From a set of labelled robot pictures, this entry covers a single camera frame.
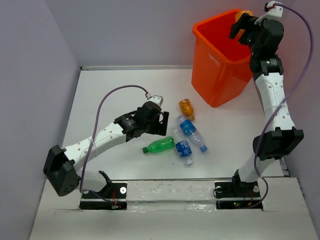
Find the white table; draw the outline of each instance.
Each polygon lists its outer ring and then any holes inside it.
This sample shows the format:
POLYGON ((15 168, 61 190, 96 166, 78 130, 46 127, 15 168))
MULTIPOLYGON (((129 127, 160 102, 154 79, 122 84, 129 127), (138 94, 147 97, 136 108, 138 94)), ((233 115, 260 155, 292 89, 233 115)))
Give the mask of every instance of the white table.
MULTIPOLYGON (((191 86, 191 70, 83 71, 64 146, 91 135, 102 97, 111 89, 127 84, 142 85, 153 94, 163 95, 162 109, 170 112, 169 125, 180 114, 178 101, 189 98, 195 109, 194 123, 209 151, 202 154, 194 147, 194 164, 186 168, 174 149, 143 155, 141 148, 160 138, 144 134, 108 150, 88 164, 88 170, 103 170, 114 180, 230 178, 251 155, 252 140, 261 133, 265 123, 253 82, 236 99, 211 108, 191 86)), ((99 129, 144 102, 139 89, 114 93, 103 107, 99 129)), ((30 240, 316 240, 297 180, 282 177, 278 161, 264 175, 269 176, 270 187, 263 201, 264 211, 215 210, 214 206, 185 210, 174 203, 162 204, 162 210, 149 209, 150 205, 143 204, 140 210, 132 206, 120 211, 80 210, 78 191, 58 197, 46 181, 30 240)), ((264 183, 259 180, 258 184, 264 193, 264 183)))
MULTIPOLYGON (((202 134, 208 152, 203 154, 191 146, 194 164, 186 168, 175 149, 143 154, 143 147, 162 138, 144 134, 101 154, 87 165, 87 170, 103 170, 114 180, 230 178, 252 154, 252 141, 261 134, 265 124, 254 83, 251 81, 234 100, 212 108, 192 87, 191 76, 191 69, 82 71, 63 146, 92 134, 98 105, 106 93, 122 85, 136 84, 154 95, 163 96, 162 109, 170 113, 169 127, 181 114, 178 102, 189 98, 195 110, 194 124, 202 134)), ((102 107, 98 129, 136 110, 145 101, 140 89, 127 88, 113 93, 102 107)), ((282 177, 279 162, 272 164, 264 175, 282 177)))

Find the bin rim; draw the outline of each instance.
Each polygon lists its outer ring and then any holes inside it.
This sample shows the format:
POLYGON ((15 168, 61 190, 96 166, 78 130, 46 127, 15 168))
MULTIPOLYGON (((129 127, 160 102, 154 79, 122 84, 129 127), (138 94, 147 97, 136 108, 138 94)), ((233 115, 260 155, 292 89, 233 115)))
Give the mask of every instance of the bin rim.
POLYGON ((240 8, 235 8, 235 9, 231 9, 229 11, 225 11, 223 13, 220 13, 216 16, 213 16, 213 17, 210 17, 210 18, 207 18, 203 21, 200 21, 200 22, 197 22, 195 25, 193 25, 193 28, 192 28, 192 33, 196 36, 196 37, 199 37, 202 41, 204 41, 207 46, 209 48, 211 48, 213 51, 215 52, 218 52, 219 53, 219 56, 225 61, 227 62, 228 64, 232 64, 232 65, 238 65, 238 64, 242 64, 242 63, 246 63, 248 61, 250 61, 250 57, 251 55, 243 58, 243 59, 240 59, 240 60, 237 60, 237 61, 232 61, 232 60, 229 60, 221 51, 219 51, 214 45, 212 45, 212 43, 210 43, 199 31, 198 31, 198 26, 199 25, 202 25, 204 23, 207 23, 209 21, 212 21, 213 19, 217 19, 217 18, 220 18, 224 15, 227 15, 227 14, 230 14, 230 13, 234 13, 234 12, 241 12, 243 11, 242 9, 240 8))

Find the gray wall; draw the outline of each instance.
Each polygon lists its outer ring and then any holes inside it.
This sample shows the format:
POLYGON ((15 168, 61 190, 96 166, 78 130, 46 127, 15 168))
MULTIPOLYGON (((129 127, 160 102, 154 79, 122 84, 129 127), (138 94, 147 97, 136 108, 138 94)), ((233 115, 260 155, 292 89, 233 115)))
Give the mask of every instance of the gray wall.
MULTIPOLYGON (((192 27, 260 0, 46 0, 81 66, 192 65, 192 27)), ((295 0, 283 0, 292 6, 295 0)))
MULTIPOLYGON (((318 0, 297 1, 299 10, 311 24, 314 34, 314 53, 309 70, 301 85, 288 101, 290 114, 297 128, 303 129, 304 140, 286 157, 290 173, 300 179, 302 191, 318 237, 320 237, 320 28, 318 0)), ((285 38, 281 43, 285 71, 284 87, 289 90, 296 82, 306 63, 310 39, 304 23, 294 14, 284 22, 285 38)))
POLYGON ((0 239, 26 240, 80 70, 44 0, 2 1, 0 32, 0 239))

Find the green bottle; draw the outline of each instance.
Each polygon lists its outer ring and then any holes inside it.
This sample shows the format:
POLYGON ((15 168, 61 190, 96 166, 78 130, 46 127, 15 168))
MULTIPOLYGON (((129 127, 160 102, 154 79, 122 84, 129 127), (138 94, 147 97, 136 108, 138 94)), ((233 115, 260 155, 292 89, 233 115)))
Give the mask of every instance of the green bottle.
POLYGON ((171 149, 175 146, 174 139, 172 136, 154 141, 149 146, 142 148, 144 154, 146 153, 159 153, 166 149, 171 149))

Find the logo on bin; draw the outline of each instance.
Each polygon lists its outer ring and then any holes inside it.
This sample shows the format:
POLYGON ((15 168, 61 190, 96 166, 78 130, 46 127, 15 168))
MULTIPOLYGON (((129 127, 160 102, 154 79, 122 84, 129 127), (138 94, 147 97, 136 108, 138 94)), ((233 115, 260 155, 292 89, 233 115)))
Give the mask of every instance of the logo on bin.
POLYGON ((212 62, 214 62, 217 66, 220 65, 220 63, 219 63, 213 56, 211 56, 210 53, 208 53, 208 58, 209 58, 212 62))

